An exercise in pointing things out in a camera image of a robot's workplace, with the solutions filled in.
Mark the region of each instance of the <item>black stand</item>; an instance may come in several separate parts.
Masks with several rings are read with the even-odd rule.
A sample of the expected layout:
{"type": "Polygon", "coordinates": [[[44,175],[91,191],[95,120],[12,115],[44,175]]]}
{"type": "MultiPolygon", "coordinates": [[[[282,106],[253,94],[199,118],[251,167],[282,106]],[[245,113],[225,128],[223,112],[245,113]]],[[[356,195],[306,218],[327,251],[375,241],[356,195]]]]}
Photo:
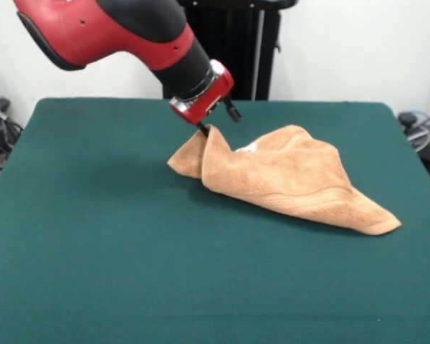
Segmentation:
{"type": "MultiPolygon", "coordinates": [[[[211,59],[228,68],[233,100],[268,100],[280,10],[298,0],[179,0],[211,59]]],[[[164,90],[164,98],[171,94],[164,90]]]]}

